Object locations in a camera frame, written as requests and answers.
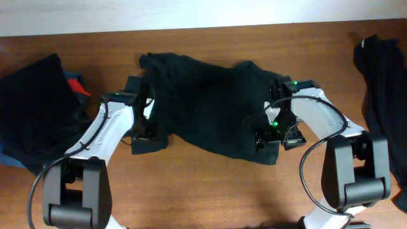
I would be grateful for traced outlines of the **dark green t-shirt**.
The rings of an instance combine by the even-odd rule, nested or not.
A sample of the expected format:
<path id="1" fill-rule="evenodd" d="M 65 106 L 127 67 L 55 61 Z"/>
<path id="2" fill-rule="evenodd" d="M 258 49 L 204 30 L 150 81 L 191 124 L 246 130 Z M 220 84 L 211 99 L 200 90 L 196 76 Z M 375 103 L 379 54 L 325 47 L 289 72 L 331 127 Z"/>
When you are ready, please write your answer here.
<path id="1" fill-rule="evenodd" d="M 158 136 L 175 134 L 211 153 L 276 164 L 278 148 L 256 151 L 254 133 L 268 127 L 263 109 L 279 74 L 249 60 L 227 68 L 175 53 L 144 54 L 139 65 L 155 98 Z"/>

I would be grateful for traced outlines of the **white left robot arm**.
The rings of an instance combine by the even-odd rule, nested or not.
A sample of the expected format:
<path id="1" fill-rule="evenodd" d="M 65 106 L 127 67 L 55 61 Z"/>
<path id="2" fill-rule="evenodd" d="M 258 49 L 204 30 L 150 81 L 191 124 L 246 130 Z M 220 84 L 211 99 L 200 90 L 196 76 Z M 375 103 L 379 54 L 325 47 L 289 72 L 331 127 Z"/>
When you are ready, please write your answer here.
<path id="1" fill-rule="evenodd" d="M 121 228 L 112 215 L 107 165 L 128 137 L 132 154 L 160 150 L 150 120 L 155 97 L 146 80 L 130 76 L 122 92 L 102 98 L 99 113 L 79 141 L 52 163 L 43 177 L 43 220 L 57 228 Z"/>

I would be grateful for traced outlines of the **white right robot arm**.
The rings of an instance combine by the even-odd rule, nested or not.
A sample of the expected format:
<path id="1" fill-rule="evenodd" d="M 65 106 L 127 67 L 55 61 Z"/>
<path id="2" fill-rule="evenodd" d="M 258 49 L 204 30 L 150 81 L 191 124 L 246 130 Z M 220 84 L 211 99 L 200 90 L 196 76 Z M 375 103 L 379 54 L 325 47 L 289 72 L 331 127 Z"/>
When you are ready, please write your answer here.
<path id="1" fill-rule="evenodd" d="M 385 136 L 368 132 L 349 120 L 313 80 L 293 81 L 281 76 L 266 84 L 273 99 L 265 103 L 253 122 L 266 116 L 269 128 L 255 131 L 256 151 L 264 152 L 271 144 L 285 149 L 304 145 L 305 139 L 296 128 L 300 122 L 306 123 L 319 139 L 306 150 L 299 164 L 301 184 L 315 209 L 301 217 L 295 227 L 371 228 L 371 224 L 353 218 L 390 195 Z M 321 145 L 326 147 L 321 175 L 323 198 L 316 200 L 307 187 L 303 168 L 310 153 Z"/>

